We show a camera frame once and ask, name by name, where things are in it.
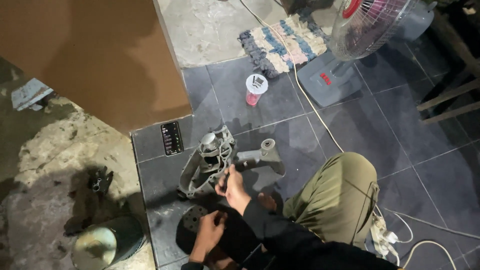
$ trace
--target brown wall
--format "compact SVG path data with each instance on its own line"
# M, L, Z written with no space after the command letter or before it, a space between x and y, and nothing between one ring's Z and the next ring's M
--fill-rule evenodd
M123 133L188 115L153 1L0 1L0 55Z

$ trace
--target smartphone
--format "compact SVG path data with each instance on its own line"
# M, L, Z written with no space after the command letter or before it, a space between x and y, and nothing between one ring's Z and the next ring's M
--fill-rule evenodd
M171 156L183 152L183 142L180 135L180 127L177 121L163 124L162 129L163 147L165 155Z

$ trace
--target person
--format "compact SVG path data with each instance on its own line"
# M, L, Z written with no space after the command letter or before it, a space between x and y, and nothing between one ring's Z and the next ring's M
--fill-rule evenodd
M377 201L377 174L373 165L357 153L333 156L283 208L273 212L271 197L252 199L244 190L242 175L230 166L215 191L242 216L268 252L277 269L383 269L395 264L363 250ZM203 269L207 255L223 234L227 217L214 212L201 218L189 262L182 270Z

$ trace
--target fan base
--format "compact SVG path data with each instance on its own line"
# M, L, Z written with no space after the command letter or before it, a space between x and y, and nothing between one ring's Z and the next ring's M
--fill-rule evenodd
M316 57L297 72L303 90L320 106L326 107L361 89L361 79L349 67L342 76L332 70L342 61L328 51Z

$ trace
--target knee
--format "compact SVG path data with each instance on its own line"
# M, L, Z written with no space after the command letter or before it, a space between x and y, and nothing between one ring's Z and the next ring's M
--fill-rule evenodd
M357 176L365 176L369 179L377 180L377 171L375 167L359 153L345 152L340 153L332 158L342 164L344 172L348 174L356 174Z

